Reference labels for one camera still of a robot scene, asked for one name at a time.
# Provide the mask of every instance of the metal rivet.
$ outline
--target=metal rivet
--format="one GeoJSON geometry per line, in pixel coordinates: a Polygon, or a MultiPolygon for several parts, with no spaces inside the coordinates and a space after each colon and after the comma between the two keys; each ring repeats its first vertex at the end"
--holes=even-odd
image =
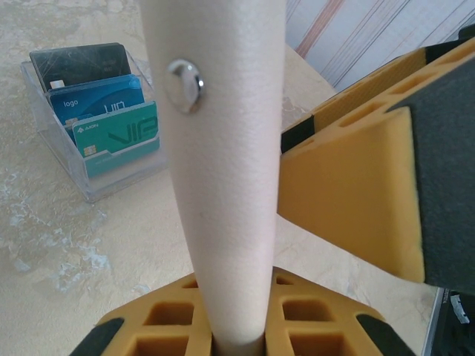
{"type": "Polygon", "coordinates": [[[167,67],[165,90],[175,108],[194,113],[204,94],[204,82],[196,66],[185,59],[175,59],[167,67]]]}

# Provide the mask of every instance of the striped wallpaper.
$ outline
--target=striped wallpaper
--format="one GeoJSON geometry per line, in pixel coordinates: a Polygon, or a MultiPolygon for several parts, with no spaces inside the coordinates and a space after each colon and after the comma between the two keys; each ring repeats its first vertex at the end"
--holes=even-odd
{"type": "Polygon", "coordinates": [[[286,41],[336,90],[391,59],[452,39],[475,0],[287,0],[286,41]]]}

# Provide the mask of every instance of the marble table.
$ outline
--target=marble table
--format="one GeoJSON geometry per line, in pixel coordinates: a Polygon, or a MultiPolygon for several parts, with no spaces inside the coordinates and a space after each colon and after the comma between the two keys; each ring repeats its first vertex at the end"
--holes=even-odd
{"type": "MultiPolygon", "coordinates": [[[[133,0],[0,1],[0,355],[67,355],[104,313],[192,272],[167,170],[95,204],[35,132],[30,50],[121,42],[146,69],[133,0]]],[[[286,52],[283,127],[334,94],[286,52]]],[[[378,309],[420,354],[435,289],[279,218],[275,265],[378,309]]]]}

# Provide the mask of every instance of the yellow foam pad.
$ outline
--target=yellow foam pad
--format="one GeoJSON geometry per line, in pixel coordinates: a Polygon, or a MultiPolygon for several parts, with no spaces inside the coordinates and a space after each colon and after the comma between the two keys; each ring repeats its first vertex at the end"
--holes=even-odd
{"type": "MultiPolygon", "coordinates": [[[[266,355],[381,355],[358,315],[374,309],[274,268],[266,355]]],[[[210,356],[212,333],[193,274],[107,313],[98,325],[124,323],[102,356],[210,356]]]]}
{"type": "Polygon", "coordinates": [[[312,111],[315,135],[281,157],[278,203],[278,213],[294,224],[420,283],[425,270],[410,109],[386,111],[472,59],[475,39],[429,65],[421,51],[312,111]]]}

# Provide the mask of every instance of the foam tube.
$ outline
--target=foam tube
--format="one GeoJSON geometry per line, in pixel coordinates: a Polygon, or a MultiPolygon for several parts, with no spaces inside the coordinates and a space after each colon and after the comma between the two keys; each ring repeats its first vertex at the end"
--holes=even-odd
{"type": "Polygon", "coordinates": [[[214,355],[262,355],[275,238],[284,0],[142,0],[162,134],[214,355]],[[205,95],[181,113],[163,87],[174,59],[205,95]]]}

